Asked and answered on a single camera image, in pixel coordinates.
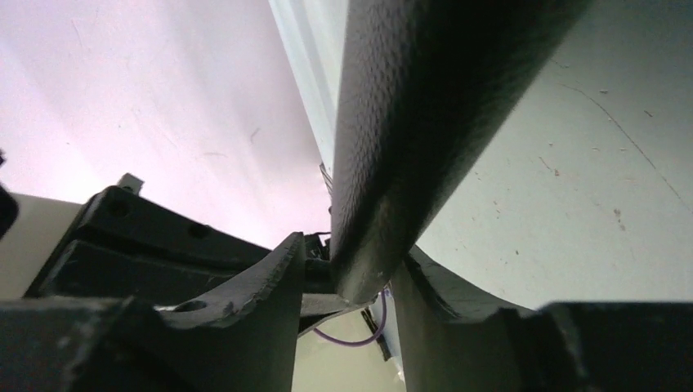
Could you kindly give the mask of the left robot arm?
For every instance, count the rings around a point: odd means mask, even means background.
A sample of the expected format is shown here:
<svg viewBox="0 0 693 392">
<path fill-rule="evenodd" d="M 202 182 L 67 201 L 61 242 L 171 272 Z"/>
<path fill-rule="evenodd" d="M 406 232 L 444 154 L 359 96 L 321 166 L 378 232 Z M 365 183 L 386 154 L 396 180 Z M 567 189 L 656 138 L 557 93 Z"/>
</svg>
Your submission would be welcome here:
<svg viewBox="0 0 693 392">
<path fill-rule="evenodd" d="M 139 333 L 173 340 L 303 335 L 348 310 L 326 263 L 307 254 L 311 236 L 267 250 L 110 186 L 41 250 L 38 231 L 19 223 L 35 204 L 1 193 L 4 338 L 94 339 L 112 299 L 150 314 Z"/>
</svg>

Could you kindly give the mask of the black zippered tool case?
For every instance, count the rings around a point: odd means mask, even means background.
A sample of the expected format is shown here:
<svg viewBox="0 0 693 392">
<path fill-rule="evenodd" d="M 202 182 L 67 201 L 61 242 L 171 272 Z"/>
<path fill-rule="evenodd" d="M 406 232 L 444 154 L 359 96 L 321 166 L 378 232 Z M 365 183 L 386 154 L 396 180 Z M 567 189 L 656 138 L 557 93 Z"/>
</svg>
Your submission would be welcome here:
<svg viewBox="0 0 693 392">
<path fill-rule="evenodd" d="M 471 170 L 587 1 L 352 1 L 331 254 L 340 296 L 375 296 Z"/>
</svg>

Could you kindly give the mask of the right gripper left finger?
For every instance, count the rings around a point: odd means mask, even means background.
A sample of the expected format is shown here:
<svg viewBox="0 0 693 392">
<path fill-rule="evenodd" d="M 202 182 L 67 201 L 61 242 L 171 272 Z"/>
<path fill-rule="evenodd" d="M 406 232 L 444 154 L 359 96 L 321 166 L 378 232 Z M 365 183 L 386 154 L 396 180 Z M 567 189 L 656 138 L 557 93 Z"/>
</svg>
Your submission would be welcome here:
<svg viewBox="0 0 693 392">
<path fill-rule="evenodd" d="M 1 304 L 4 391 L 288 391 L 305 242 L 175 306 L 134 297 Z"/>
</svg>

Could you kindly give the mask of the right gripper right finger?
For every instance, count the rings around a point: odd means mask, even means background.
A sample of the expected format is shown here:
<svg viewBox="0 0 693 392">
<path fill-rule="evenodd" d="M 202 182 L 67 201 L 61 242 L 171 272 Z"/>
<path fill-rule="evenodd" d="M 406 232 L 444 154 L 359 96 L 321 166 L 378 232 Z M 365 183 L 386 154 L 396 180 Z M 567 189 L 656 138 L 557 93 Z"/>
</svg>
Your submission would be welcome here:
<svg viewBox="0 0 693 392">
<path fill-rule="evenodd" d="M 692 306 L 554 302 L 529 310 L 418 248 L 392 279 L 410 391 L 689 391 Z"/>
</svg>

